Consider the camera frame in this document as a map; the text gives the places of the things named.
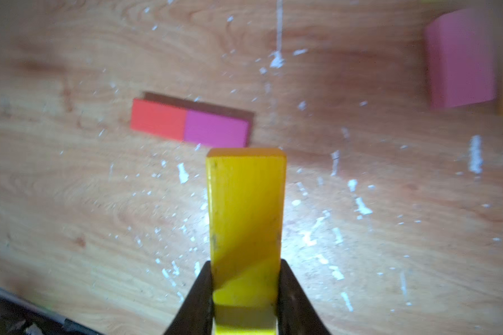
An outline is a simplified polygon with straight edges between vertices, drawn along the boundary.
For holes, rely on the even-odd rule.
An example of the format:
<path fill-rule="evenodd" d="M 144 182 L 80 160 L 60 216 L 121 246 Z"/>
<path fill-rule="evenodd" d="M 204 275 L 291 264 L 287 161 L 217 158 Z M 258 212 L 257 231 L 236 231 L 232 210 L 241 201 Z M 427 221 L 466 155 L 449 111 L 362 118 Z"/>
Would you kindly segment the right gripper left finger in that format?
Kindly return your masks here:
<path fill-rule="evenodd" d="M 187 297 L 164 335 L 210 335 L 214 320 L 210 261 L 201 268 Z"/>

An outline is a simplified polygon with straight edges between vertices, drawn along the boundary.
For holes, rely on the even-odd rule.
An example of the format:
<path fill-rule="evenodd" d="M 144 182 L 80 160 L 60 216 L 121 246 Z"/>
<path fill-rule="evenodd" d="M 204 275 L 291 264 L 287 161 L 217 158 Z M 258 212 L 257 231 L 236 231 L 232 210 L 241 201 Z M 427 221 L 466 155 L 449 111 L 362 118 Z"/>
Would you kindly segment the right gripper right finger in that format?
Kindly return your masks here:
<path fill-rule="evenodd" d="M 279 273 L 277 328 L 280 335 L 331 335 L 284 259 Z"/>

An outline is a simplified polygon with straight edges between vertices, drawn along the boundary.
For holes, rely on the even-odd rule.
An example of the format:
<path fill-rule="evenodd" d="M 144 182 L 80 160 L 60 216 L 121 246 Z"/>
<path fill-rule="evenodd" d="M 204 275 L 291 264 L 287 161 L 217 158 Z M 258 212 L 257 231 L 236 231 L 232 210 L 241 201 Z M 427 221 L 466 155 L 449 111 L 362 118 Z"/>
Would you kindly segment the long yellow block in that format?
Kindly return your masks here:
<path fill-rule="evenodd" d="M 215 334 L 276 334 L 286 155 L 211 149 L 206 174 Z"/>

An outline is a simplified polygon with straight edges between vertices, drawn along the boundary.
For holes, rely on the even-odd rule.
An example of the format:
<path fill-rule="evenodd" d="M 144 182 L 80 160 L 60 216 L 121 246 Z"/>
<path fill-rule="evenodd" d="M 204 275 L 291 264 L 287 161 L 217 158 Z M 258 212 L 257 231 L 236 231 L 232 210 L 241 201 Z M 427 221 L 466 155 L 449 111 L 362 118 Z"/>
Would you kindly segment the small magenta block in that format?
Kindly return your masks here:
<path fill-rule="evenodd" d="M 247 121 L 194 110 L 187 111 L 184 141 L 216 148 L 247 146 Z"/>

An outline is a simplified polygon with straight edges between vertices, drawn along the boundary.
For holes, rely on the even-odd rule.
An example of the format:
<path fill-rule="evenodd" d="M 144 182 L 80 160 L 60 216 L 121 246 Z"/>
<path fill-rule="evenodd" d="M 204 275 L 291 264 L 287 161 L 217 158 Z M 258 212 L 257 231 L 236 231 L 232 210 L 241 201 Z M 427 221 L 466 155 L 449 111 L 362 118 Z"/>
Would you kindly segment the small red block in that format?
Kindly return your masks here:
<path fill-rule="evenodd" d="M 178 107 L 134 99 L 130 127 L 134 131 L 183 141 L 187 111 Z"/>

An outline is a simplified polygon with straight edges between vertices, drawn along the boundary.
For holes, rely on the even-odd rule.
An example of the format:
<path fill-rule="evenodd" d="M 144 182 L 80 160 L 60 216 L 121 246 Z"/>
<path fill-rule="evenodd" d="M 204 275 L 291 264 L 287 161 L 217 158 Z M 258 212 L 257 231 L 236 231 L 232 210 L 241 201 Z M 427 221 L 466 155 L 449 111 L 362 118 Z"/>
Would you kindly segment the pink long block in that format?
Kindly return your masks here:
<path fill-rule="evenodd" d="M 430 107 L 495 100 L 497 84 L 488 21 L 475 8 L 441 15 L 424 29 Z"/>

